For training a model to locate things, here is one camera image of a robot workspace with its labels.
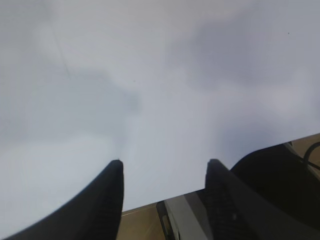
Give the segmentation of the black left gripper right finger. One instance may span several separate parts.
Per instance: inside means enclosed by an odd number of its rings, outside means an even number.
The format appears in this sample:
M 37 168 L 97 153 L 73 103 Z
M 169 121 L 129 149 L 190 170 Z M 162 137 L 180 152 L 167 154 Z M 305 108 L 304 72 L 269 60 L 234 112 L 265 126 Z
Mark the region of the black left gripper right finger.
M 211 159 L 205 175 L 205 209 L 215 240 L 318 240 L 320 232 L 273 206 Z

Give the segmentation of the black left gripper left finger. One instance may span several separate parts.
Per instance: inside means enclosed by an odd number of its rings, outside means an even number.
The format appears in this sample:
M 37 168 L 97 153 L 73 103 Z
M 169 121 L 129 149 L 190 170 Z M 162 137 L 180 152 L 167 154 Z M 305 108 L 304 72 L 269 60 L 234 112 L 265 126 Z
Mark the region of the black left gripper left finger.
M 112 160 L 79 194 L 10 240 L 115 240 L 124 202 L 124 166 Z

